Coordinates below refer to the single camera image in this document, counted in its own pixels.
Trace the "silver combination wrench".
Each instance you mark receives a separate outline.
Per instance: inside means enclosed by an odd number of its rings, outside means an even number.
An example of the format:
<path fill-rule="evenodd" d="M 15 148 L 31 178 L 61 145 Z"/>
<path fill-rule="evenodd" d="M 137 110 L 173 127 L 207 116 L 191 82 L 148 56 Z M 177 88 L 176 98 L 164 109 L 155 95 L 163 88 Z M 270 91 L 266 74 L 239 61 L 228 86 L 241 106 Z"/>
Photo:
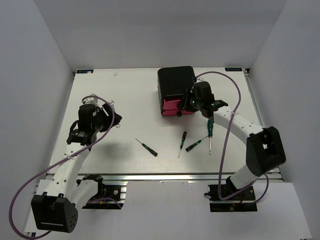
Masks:
<path fill-rule="evenodd" d="M 113 121 L 113 126 L 116 128 L 119 128 L 121 126 L 121 120 L 123 119 L 122 116 L 120 116 L 119 114 L 116 113 L 116 109 L 115 109 L 115 102 L 113 100 L 111 100 L 109 102 L 109 104 L 112 107 L 112 110 L 114 112 L 114 121 Z"/>

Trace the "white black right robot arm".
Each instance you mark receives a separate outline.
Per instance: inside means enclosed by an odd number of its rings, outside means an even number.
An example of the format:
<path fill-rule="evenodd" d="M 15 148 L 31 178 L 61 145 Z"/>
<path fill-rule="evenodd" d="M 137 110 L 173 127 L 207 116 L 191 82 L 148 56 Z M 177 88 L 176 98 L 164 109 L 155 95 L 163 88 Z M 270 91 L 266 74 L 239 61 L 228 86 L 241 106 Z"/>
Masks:
<path fill-rule="evenodd" d="M 227 130 L 219 175 L 223 171 L 230 134 L 245 144 L 245 164 L 226 179 L 225 185 L 222 185 L 221 178 L 218 179 L 217 194 L 221 201 L 238 199 L 260 176 L 287 160 L 277 128 L 265 128 L 240 116 L 225 101 L 215 99 L 211 86 L 206 81 L 198 82 L 191 89 L 187 89 L 177 107 L 179 110 L 199 111 L 203 117 Z"/>

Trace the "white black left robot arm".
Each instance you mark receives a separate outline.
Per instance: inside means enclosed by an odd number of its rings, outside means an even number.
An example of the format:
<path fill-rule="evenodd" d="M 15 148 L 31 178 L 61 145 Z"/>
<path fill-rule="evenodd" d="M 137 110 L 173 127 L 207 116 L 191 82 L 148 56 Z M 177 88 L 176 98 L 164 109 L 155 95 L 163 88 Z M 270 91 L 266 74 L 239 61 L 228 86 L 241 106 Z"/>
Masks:
<path fill-rule="evenodd" d="M 50 184 L 31 200 L 37 229 L 71 233 L 78 221 L 78 211 L 93 199 L 105 196 L 106 187 L 100 175 L 86 175 L 78 179 L 80 169 L 99 139 L 118 125 L 122 117 L 115 112 L 114 102 L 99 105 L 95 98 L 83 101 L 78 119 L 71 125 L 66 141 L 64 162 L 58 164 Z"/>

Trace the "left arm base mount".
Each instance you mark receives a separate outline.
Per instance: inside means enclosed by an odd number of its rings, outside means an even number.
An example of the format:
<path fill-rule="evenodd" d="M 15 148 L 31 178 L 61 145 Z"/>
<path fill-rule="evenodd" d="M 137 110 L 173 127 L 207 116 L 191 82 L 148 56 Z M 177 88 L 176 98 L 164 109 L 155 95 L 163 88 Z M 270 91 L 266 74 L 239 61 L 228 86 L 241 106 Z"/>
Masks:
<path fill-rule="evenodd" d="M 126 185 L 122 183 L 105 182 L 101 175 L 87 174 L 76 181 L 72 200 L 80 197 L 90 197 L 82 209 L 120 210 L 126 199 Z"/>

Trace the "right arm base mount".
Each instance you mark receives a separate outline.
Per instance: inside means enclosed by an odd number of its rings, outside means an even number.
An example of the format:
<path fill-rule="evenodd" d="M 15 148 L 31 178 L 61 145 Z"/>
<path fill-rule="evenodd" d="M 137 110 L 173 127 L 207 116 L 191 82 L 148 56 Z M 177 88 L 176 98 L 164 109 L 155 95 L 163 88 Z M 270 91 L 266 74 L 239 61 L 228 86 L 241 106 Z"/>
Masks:
<path fill-rule="evenodd" d="M 203 194 L 209 200 L 211 213 L 244 213 L 257 212 L 257 204 L 254 188 L 250 186 L 238 195 L 227 200 L 221 200 L 218 196 L 218 185 L 208 185 L 208 192 Z"/>

